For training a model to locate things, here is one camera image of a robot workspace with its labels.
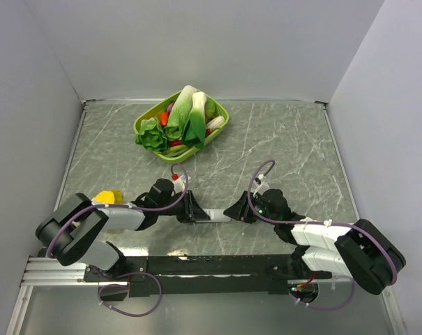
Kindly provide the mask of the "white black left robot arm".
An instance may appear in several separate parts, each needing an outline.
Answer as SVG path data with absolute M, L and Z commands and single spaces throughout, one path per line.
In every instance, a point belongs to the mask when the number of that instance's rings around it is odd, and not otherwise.
M 184 180 L 158 179 L 149 191 L 125 204 L 76 193 L 37 227 L 36 237 L 61 265 L 83 262 L 115 281 L 124 275 L 126 257 L 112 242 L 98 241 L 98 235 L 106 230 L 143 231 L 160 216 L 174 216 L 180 223 L 207 222 L 215 211 L 201 208 Z

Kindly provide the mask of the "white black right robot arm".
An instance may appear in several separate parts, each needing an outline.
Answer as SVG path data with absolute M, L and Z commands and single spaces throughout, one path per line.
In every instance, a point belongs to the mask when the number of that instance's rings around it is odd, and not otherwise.
M 406 265 L 403 254 L 368 220 L 334 225 L 292 211 L 279 189 L 243 192 L 224 215 L 245 223 L 271 223 L 283 242 L 295 245 L 292 270 L 300 278 L 330 272 L 353 278 L 366 292 L 379 295 Z

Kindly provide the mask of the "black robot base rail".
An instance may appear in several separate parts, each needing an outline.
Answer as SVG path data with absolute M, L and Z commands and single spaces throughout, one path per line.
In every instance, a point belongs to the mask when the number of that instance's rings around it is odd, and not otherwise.
M 289 284 L 311 278 L 330 279 L 331 273 L 311 270 L 302 260 L 288 254 L 135 256 L 127 258 L 123 268 L 113 275 L 101 276 L 92 266 L 84 273 L 87 283 L 124 285 L 130 297 L 148 297 L 159 292 L 286 295 Z

